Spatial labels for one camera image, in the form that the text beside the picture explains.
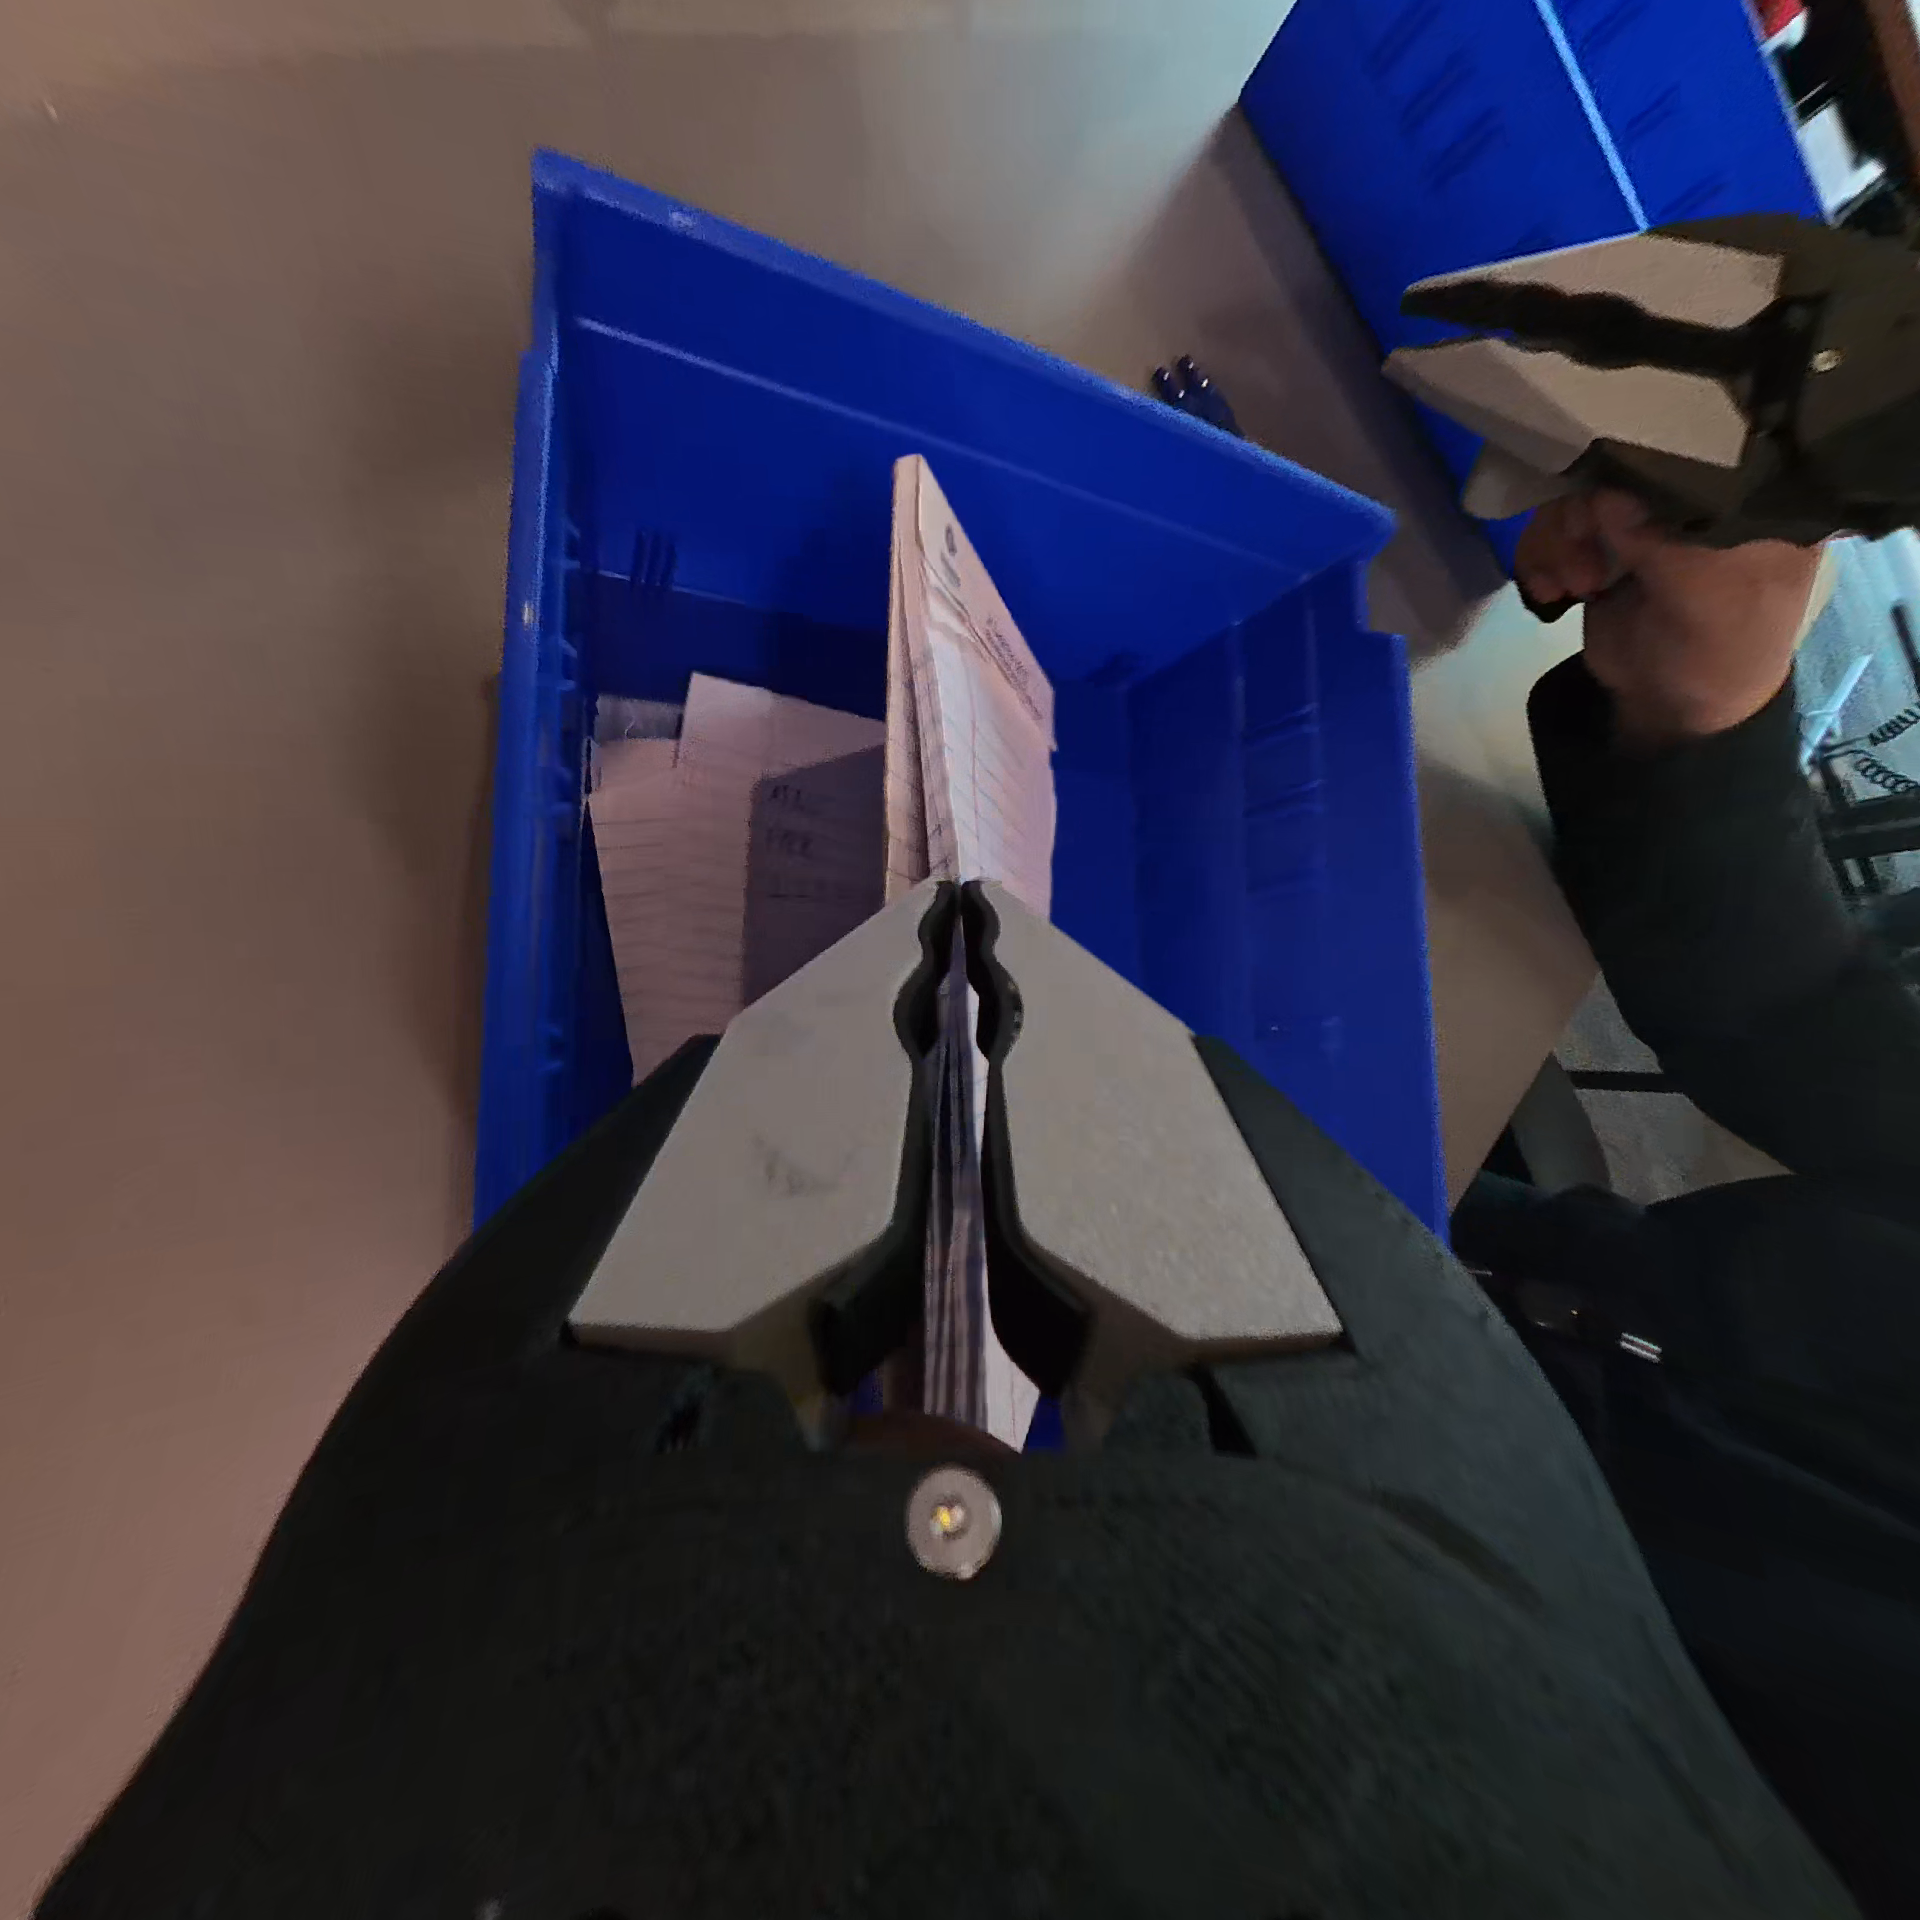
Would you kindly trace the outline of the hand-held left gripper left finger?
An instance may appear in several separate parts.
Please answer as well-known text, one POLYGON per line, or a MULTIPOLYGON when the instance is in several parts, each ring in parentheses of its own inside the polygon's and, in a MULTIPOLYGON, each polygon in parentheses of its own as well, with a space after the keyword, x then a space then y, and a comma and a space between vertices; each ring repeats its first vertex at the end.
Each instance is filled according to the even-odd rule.
POLYGON ((595 1349, 852 1393, 920 1313, 957 887, 926 879, 739 1015, 570 1317, 595 1349))

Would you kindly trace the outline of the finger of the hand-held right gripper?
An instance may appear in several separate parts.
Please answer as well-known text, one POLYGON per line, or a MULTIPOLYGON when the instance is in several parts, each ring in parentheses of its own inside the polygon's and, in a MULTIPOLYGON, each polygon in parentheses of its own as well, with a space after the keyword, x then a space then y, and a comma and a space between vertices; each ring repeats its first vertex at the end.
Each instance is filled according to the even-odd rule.
POLYGON ((1400 313, 1587 368, 1731 376, 1782 279, 1776 253, 1642 230, 1420 279, 1400 313))
POLYGON ((1482 439, 1460 489, 1477 519, 1511 519, 1574 489, 1598 444, 1736 469, 1746 417, 1716 380, 1662 368, 1592 368, 1556 350, 1467 337, 1395 350, 1383 376, 1482 439))

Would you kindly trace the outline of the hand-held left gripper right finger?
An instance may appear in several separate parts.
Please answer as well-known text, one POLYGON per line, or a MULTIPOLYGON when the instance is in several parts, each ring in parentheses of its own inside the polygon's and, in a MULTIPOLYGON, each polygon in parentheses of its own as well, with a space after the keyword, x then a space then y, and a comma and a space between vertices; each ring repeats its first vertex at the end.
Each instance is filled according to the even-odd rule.
POLYGON ((966 888, 991 1323, 1060 1411, 1312 1353, 1340 1319, 1189 1027, 998 884, 966 888))

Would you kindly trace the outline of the blue plastic bin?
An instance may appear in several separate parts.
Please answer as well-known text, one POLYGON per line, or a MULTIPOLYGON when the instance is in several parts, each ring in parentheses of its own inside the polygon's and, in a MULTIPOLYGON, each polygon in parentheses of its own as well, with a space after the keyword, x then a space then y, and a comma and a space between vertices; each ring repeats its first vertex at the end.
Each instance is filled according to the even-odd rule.
POLYGON ((1298 1, 1239 108, 1380 351, 1432 275, 1824 214, 1742 1, 1298 1))
POLYGON ((1448 1223, 1374 501, 541 150, 495 703, 472 1223, 631 1084, 584 755, 695 670, 880 715, 924 455, 1060 697, 1052 918, 1448 1223))

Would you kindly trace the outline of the handwritten lined paper sheet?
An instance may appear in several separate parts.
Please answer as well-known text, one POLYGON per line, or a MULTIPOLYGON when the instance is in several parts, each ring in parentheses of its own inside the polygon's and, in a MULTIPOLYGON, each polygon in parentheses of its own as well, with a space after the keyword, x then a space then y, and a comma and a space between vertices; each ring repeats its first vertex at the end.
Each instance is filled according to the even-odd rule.
POLYGON ((587 809, 640 1080, 880 912, 884 729, 709 673, 612 708, 587 809))

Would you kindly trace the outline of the white lined legal pad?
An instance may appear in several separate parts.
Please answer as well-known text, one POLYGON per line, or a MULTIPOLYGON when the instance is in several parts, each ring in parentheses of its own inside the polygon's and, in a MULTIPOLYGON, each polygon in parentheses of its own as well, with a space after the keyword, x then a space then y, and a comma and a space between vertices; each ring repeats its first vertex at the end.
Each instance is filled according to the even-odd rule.
MULTIPOLYGON (((882 743, 882 896, 994 879, 1050 918, 1058 828, 1054 691, 920 455, 893 467, 882 743)), ((932 1181, 920 1393, 1020 1452, 1039 1390, 991 1328, 983 1140, 987 1065, 963 932, 932 1000, 932 1181)))

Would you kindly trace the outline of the person's right forearm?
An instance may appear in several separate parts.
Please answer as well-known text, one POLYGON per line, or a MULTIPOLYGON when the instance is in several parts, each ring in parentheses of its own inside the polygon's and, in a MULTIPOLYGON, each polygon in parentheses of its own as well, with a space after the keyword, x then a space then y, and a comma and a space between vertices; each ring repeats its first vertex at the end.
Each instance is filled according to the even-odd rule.
POLYGON ((1551 864, 1627 1028, 1679 1095, 1792 1174, 1915 1214, 1915 987, 1839 897, 1784 680, 1647 744, 1582 655, 1526 724, 1551 864))

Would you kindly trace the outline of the person's right hand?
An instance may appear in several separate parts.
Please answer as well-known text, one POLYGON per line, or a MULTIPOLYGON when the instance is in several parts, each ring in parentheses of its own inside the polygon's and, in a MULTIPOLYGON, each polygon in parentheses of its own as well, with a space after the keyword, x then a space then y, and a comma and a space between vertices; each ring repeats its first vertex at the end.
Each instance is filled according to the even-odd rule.
POLYGON ((1660 752, 1736 729, 1789 680, 1824 544, 1701 547, 1632 496, 1572 494, 1536 510, 1518 582, 1582 605, 1582 651, 1614 729, 1660 752))

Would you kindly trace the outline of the person's dark clothing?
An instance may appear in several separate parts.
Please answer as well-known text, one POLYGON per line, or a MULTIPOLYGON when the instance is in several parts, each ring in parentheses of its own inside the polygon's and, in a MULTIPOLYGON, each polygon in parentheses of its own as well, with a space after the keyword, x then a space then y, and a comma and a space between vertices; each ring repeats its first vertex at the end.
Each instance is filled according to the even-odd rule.
POLYGON ((1478 1174, 1452 1217, 1693 1667, 1868 1916, 1918 1916, 1915 1184, 1636 1207, 1478 1174))

